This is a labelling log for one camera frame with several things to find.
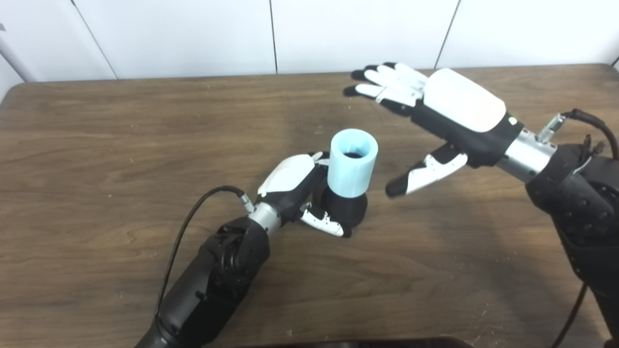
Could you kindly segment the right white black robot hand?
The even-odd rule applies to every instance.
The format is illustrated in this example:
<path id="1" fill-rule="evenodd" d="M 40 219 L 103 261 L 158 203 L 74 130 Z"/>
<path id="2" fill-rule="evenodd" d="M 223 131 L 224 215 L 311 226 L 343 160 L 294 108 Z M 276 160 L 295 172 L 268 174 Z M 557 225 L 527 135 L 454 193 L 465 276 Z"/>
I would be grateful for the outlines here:
<path id="1" fill-rule="evenodd" d="M 426 76 L 401 62 L 355 70 L 347 97 L 373 99 L 408 118 L 444 144 L 385 186 L 390 198 L 411 194 L 468 165 L 494 167 L 524 125 L 509 114 L 501 99 L 452 69 Z"/>

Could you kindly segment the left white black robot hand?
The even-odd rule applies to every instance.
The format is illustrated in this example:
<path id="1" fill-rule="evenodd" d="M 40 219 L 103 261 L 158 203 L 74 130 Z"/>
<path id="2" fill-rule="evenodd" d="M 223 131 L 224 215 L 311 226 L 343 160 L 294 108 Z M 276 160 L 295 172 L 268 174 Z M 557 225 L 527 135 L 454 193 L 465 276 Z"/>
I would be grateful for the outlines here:
<path id="1" fill-rule="evenodd" d="M 288 222 L 302 221 L 329 235 L 349 238 L 352 230 L 309 201 L 325 179 L 329 152 L 298 154 L 281 161 L 257 190 L 255 210 L 249 218 L 271 236 Z"/>

